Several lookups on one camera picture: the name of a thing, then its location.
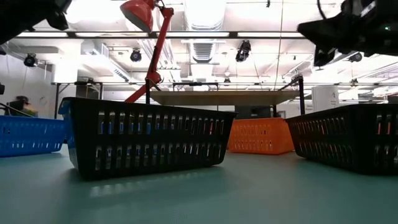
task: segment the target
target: person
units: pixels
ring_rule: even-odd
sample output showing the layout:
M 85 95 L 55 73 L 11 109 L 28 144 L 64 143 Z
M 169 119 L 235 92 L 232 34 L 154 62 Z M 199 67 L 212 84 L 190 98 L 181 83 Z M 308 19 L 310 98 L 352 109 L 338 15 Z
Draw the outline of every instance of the person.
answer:
M 26 96 L 16 96 L 15 101 L 8 103 L 8 105 L 25 114 L 37 117 L 37 110 L 29 103 L 29 99 Z M 13 116 L 25 116 L 21 113 L 16 113 L 15 111 L 10 111 L 9 114 Z

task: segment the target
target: fluorescent light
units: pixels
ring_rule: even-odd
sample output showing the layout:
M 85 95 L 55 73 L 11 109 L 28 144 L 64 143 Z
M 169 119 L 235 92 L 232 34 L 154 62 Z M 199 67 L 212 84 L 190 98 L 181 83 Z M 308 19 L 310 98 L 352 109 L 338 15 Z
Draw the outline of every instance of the fluorescent light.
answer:
M 238 32 L 238 37 L 303 37 L 298 32 Z
M 23 32 L 18 37 L 68 37 L 65 32 Z
M 229 32 L 169 32 L 166 37 L 227 37 Z
M 181 40 L 181 44 L 225 44 L 225 40 L 201 40 L 201 39 L 188 39 Z
M 78 37 L 147 37 L 145 32 L 76 32 Z
M 109 83 L 106 83 L 106 82 L 104 82 L 103 85 L 119 86 L 119 85 L 130 85 L 130 83 L 128 83 L 128 82 L 124 82 L 124 83 L 121 83 L 121 82 L 114 82 L 114 83 L 109 82 Z

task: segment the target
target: plastic basket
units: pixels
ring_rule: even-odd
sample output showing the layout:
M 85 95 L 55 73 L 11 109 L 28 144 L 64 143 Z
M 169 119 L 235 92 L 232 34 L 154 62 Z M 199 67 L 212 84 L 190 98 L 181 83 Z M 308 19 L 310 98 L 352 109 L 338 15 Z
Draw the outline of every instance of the plastic basket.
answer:
M 229 137 L 231 152 L 279 155 L 294 150 L 282 118 L 234 120 Z
M 235 113 L 64 98 L 70 160 L 87 179 L 223 161 Z
M 287 119 L 299 156 L 365 174 L 398 171 L 398 105 L 350 105 Z
M 61 120 L 0 116 L 0 157 L 57 152 L 63 128 Z

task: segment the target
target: red desk lamp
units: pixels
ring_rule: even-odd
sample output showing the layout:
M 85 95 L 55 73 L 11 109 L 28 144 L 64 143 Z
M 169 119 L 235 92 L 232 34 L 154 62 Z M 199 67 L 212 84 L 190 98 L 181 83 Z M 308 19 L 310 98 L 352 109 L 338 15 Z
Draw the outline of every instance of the red desk lamp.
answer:
M 174 15 L 173 8 L 165 7 L 162 0 L 130 0 L 120 6 L 120 10 L 131 23 L 136 25 L 144 32 L 152 32 L 154 19 L 152 17 L 152 10 L 158 7 L 164 17 L 162 27 L 160 28 L 159 36 L 157 38 L 154 54 L 149 64 L 146 79 L 150 80 L 150 87 L 158 84 L 161 81 L 159 73 L 156 72 L 157 62 L 159 61 L 160 53 L 162 53 L 164 40 L 166 39 L 167 29 L 169 29 L 170 20 Z M 135 93 L 133 93 L 125 102 L 133 103 L 146 92 L 146 87 L 142 86 Z

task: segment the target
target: spotlight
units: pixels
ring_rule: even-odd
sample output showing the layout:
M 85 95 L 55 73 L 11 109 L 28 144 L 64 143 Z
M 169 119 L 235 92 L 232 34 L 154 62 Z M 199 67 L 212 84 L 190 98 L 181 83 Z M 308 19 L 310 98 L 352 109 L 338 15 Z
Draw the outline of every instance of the spotlight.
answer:
M 251 51 L 250 41 L 248 41 L 248 40 L 242 41 L 242 44 L 239 47 L 238 53 L 236 54 L 236 61 L 244 62 L 249 57 L 250 51 Z
M 131 55 L 130 55 L 130 59 L 131 59 L 133 62 L 139 62 L 139 61 L 141 61 L 142 56 L 141 56 L 140 50 L 139 50 L 139 49 L 134 49 L 134 50 L 132 50 L 132 53 L 131 53 Z
M 35 68 L 37 67 L 38 61 L 36 59 L 36 54 L 27 54 L 25 60 L 24 60 L 24 65 L 29 68 Z
M 225 79 L 224 79 L 224 82 L 225 82 L 225 83 L 231 83 L 231 80 L 230 80 L 229 78 L 225 78 Z
M 362 61 L 362 55 L 361 55 L 361 53 L 358 52 L 358 53 L 354 54 L 353 56 L 349 57 L 348 60 L 350 62 L 360 62 L 360 61 Z

